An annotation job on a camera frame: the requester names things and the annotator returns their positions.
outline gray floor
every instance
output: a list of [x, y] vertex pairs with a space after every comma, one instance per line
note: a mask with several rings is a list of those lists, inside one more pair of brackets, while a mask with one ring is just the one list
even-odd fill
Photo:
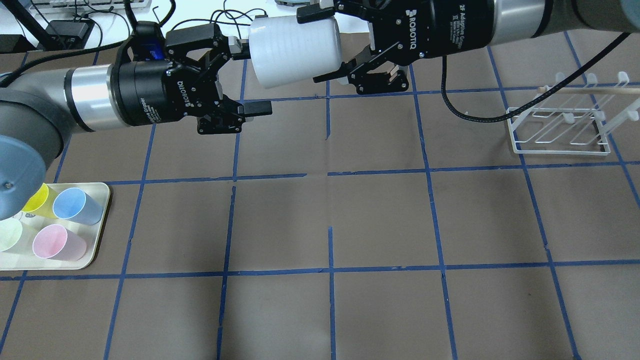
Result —
[[[452, 100], [499, 115], [614, 36], [451, 56]], [[344, 37], [348, 55], [365, 43]], [[639, 45], [594, 71], [640, 81]], [[265, 90], [243, 65], [223, 69], [225, 92], [276, 101], [240, 136], [185, 119], [73, 137], [47, 181], [111, 186], [99, 254], [0, 274], [3, 360], [638, 358], [640, 124], [604, 158], [519, 157], [504, 124], [446, 110], [439, 60], [380, 97]]]

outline white tray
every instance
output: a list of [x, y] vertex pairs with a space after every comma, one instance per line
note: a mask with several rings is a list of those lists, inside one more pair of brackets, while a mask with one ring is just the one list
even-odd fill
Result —
[[0, 252], [0, 270], [79, 270], [87, 267], [95, 256], [98, 242], [102, 235], [104, 220], [109, 209], [111, 189], [105, 183], [47, 184], [58, 193], [68, 188], [80, 188], [102, 206], [102, 218], [97, 224], [83, 225], [68, 220], [50, 219], [34, 216], [24, 212], [13, 217], [40, 230], [51, 224], [60, 224], [86, 240], [86, 252], [77, 261], [40, 259], [34, 254], [16, 255]]

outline white cup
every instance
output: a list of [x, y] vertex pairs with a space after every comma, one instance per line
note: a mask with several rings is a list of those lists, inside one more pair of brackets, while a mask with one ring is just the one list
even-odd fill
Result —
[[69, 188], [53, 202], [53, 213], [60, 219], [93, 225], [102, 218], [102, 206], [81, 189]]
[[264, 88], [336, 71], [342, 64], [338, 22], [298, 24], [295, 16], [255, 19], [249, 30], [255, 75]]
[[86, 241], [64, 226], [53, 224], [33, 239], [33, 253], [40, 259], [76, 261], [86, 252]]
[[31, 255], [31, 241], [37, 233], [33, 227], [14, 218], [0, 221], [0, 252]]

